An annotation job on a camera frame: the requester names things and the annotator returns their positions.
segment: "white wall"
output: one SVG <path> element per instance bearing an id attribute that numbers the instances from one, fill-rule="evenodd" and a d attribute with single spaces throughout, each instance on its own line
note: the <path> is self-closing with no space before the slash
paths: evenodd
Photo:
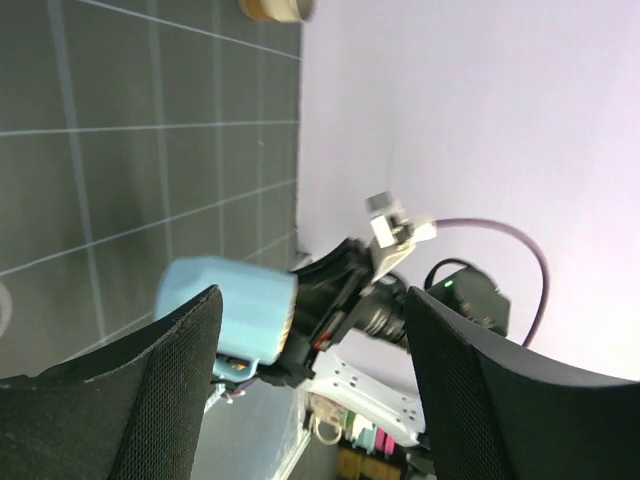
<path id="1" fill-rule="evenodd" d="M 377 106 L 384 105 L 386 133 L 373 165 L 360 148 L 381 145 L 379 131 L 349 138 L 327 132 L 320 144 L 307 123 L 330 122 L 332 132 L 341 132 L 358 119 L 372 121 L 372 105 L 344 102 L 356 88 L 350 83 L 355 74 L 345 78 L 328 57 L 317 70 L 318 52 L 349 51 L 364 43 L 364 34 L 378 38 L 376 28 L 386 25 L 393 8 L 362 12 L 359 21 L 371 28 L 357 34 L 346 22 L 337 27 L 337 5 L 344 3 L 319 2 L 319 15 L 305 32 L 301 237 L 320 253 L 350 223 L 357 222 L 354 234 L 368 233 L 361 230 L 362 200 L 369 193 L 361 184 L 367 178 L 415 212 L 513 223 L 539 241 L 552 265 L 551 303 L 533 348 L 583 368 L 640 379 L 640 3 L 404 2 L 385 49 L 353 54 L 354 68 L 381 61 L 381 55 L 393 63 L 391 85 L 372 83 L 378 96 L 368 92 Z M 328 24 L 344 28 L 338 40 L 327 35 Z M 322 91 L 319 85 L 326 83 L 338 93 Z M 324 98 L 316 104 L 333 109 L 331 115 L 310 99 L 317 95 Z M 342 199 L 349 209 L 328 212 L 323 204 L 330 194 L 318 185 L 321 172 L 336 167 L 325 153 L 339 151 L 352 162 L 345 176 L 360 190 L 334 193 L 333 201 Z M 317 163 L 321 157 L 327 162 Z M 381 179 L 384 161 L 388 173 Z M 307 188 L 315 182 L 315 190 Z M 326 223 L 313 230 L 308 225 L 319 212 Z M 468 258 L 496 278 L 512 299 L 511 338 L 520 341 L 540 288 L 528 252 L 493 233 L 443 231 L 401 271 L 420 283 L 446 256 Z"/>

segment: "white bracket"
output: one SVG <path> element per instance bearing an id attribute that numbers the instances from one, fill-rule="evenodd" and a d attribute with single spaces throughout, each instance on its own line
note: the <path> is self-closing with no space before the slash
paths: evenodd
<path id="1" fill-rule="evenodd" d="M 342 361 L 331 350 L 319 352 L 312 367 L 316 376 L 299 388 L 330 398 L 364 416 L 398 445 L 418 445 L 425 431 L 420 399 L 396 392 Z"/>

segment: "light blue container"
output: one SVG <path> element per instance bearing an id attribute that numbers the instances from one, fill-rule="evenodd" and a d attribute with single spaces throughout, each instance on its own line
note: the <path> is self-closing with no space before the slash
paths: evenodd
<path id="1" fill-rule="evenodd" d="M 258 364 L 271 365 L 278 358 L 291 327 L 297 277 L 220 257 L 179 258 L 162 277 L 154 321 L 211 285 L 218 285 L 222 292 L 218 354 L 247 363 L 234 365 L 216 359 L 213 373 L 244 382 L 255 375 Z"/>

